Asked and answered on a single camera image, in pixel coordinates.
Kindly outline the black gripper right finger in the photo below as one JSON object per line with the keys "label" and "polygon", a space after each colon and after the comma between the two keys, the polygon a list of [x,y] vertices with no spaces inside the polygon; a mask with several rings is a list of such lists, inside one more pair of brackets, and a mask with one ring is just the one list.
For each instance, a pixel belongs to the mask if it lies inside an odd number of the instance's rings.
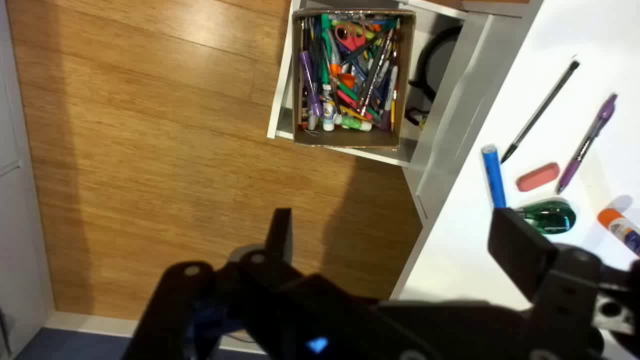
{"label": "black gripper right finger", "polygon": [[488,251],[525,300],[535,298],[558,256],[558,248],[512,207],[492,212]]}

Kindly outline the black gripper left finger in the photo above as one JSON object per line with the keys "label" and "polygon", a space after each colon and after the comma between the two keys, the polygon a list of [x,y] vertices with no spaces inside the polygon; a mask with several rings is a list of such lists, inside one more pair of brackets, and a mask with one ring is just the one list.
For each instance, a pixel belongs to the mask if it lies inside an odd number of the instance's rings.
{"label": "black gripper left finger", "polygon": [[275,207],[264,241],[270,259],[291,262],[291,209]]}

